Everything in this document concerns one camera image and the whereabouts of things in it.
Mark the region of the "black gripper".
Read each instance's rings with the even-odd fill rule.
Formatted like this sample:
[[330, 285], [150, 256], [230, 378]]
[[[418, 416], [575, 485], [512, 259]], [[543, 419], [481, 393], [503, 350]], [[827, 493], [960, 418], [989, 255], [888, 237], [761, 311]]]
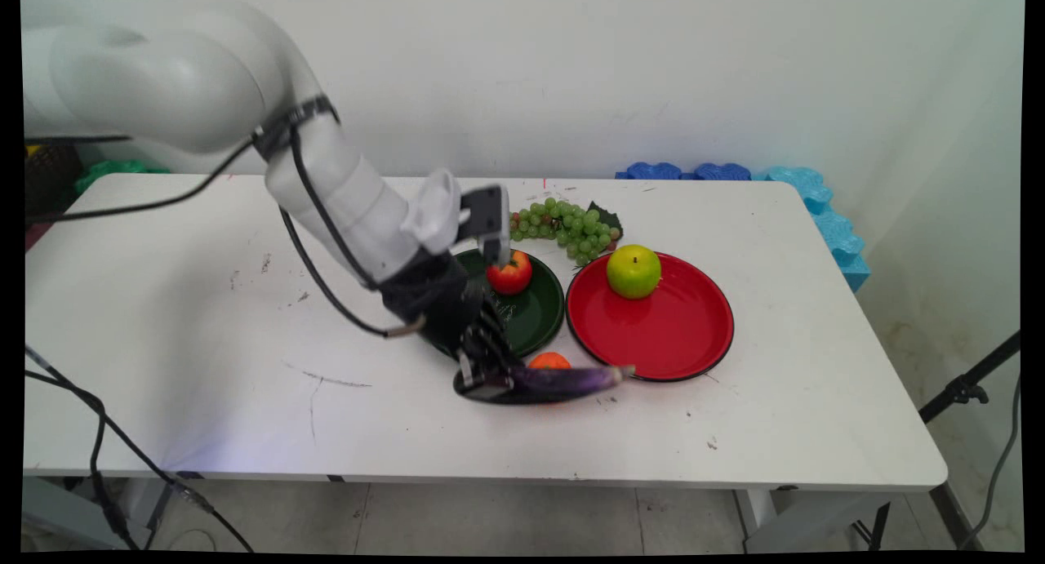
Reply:
[[423, 319], [420, 337], [458, 358], [459, 396], [503, 403], [525, 363], [512, 351], [496, 308], [454, 255], [419, 251], [407, 268], [380, 283], [380, 295], [407, 325]]

